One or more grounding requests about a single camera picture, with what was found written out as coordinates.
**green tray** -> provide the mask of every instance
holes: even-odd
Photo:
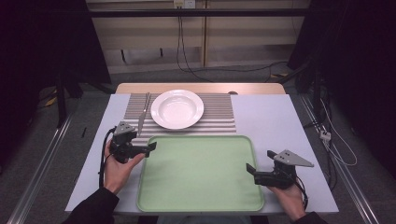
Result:
[[[246,170],[256,167],[242,135],[154,136],[143,167],[137,206],[144,212],[246,212],[264,205]]]

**black sleeve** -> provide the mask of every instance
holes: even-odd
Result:
[[[327,224],[317,213],[312,212],[293,222],[293,224]]]
[[[86,200],[82,201],[63,224],[113,223],[113,211],[119,198],[108,189],[100,188]]]

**human hand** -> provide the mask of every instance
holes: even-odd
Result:
[[[275,187],[267,188],[276,195],[283,210],[285,210],[285,213],[292,221],[296,221],[306,215],[303,205],[303,196],[296,185],[293,184],[288,189],[279,189]]]
[[[132,169],[145,158],[145,154],[140,153],[133,157],[126,163],[120,163],[116,161],[113,156],[110,155],[110,144],[111,140],[107,142],[105,148],[106,168],[105,168],[105,184],[104,187],[114,194],[118,194],[128,181],[129,175]]]

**gray striped placemat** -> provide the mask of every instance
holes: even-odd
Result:
[[[154,135],[222,135],[236,133],[233,118],[233,106],[231,96],[227,93],[199,93],[197,94],[204,102],[204,114],[195,124],[186,129],[169,130],[158,125],[150,114],[151,104],[159,96],[159,93],[151,94],[148,104],[148,113],[143,125],[142,133],[132,142],[136,146],[144,146],[150,137]],[[126,108],[124,121],[136,127],[138,118],[143,112],[146,102],[146,94],[133,93]]]

